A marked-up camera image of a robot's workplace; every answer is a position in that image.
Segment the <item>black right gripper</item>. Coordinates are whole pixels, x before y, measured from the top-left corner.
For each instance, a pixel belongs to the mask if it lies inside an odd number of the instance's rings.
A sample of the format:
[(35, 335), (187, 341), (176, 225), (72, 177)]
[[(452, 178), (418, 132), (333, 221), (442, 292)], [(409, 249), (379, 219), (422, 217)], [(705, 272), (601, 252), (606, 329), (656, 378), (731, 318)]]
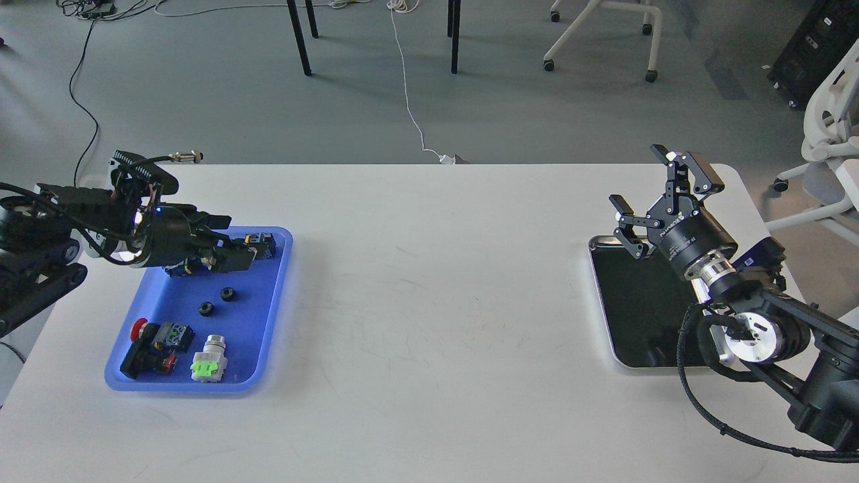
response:
[[(697, 260), (712, 252), (730, 259), (738, 250), (734, 238), (703, 207), (706, 198), (726, 186), (699, 153), (670, 151), (662, 144), (652, 144), (650, 149), (668, 169), (664, 194), (646, 217), (635, 216), (621, 195), (609, 195), (619, 222), (614, 238), (634, 259), (659, 254), (678, 277), (693, 279), (690, 267)], [(651, 244), (636, 235), (636, 227), (647, 229)]]

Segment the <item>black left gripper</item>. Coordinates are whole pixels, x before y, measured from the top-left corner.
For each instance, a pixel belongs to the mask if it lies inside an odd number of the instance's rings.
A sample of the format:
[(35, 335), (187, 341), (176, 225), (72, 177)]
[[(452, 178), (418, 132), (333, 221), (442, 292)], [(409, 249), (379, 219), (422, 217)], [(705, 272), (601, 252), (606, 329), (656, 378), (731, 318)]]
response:
[[(231, 223), (230, 216), (198, 211), (195, 206), (159, 206), (142, 216), (145, 236), (131, 267), (174, 266), (199, 256), (206, 247), (205, 238), (200, 235), (230, 228)], [(246, 271), (256, 254), (255, 248), (248, 246), (203, 250), (195, 260), (195, 272)]]

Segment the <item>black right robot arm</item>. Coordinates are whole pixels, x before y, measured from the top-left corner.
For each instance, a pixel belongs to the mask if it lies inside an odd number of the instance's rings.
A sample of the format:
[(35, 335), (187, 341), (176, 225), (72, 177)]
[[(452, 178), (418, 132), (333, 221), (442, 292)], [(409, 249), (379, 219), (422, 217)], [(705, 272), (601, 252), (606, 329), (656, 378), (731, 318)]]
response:
[[(650, 147), (668, 169), (664, 193), (642, 216), (621, 195), (609, 200), (619, 225), (614, 236), (636, 260), (660, 254), (687, 281), (699, 279), (705, 299), (685, 312), (678, 331), (679, 381), (697, 412), (724, 436), (771, 451), (833, 464), (857, 462), (857, 331), (785, 293), (785, 251), (762, 239), (767, 265), (732, 262), (738, 244), (705, 208), (724, 190), (715, 169), (690, 151)], [(712, 415), (695, 397), (685, 373), (690, 332), (705, 363), (736, 382), (763, 382), (789, 404), (795, 430), (828, 450), (798, 449), (759, 440)]]

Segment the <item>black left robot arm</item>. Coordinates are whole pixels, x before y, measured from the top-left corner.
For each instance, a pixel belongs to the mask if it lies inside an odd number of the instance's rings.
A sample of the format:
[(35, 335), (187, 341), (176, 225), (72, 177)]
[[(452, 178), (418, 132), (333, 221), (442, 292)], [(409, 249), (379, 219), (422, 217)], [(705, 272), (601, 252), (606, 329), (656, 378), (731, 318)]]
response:
[(246, 271), (273, 257), (269, 233), (232, 239), (230, 216), (190, 204), (165, 204), (180, 184), (160, 162), (202, 160), (202, 153), (145, 157), (118, 150), (110, 187), (39, 184), (35, 193), (2, 184), (1, 330), (7, 335), (80, 286), (88, 269), (77, 262), (82, 248), (117, 266), (162, 267), (168, 275), (207, 270)]

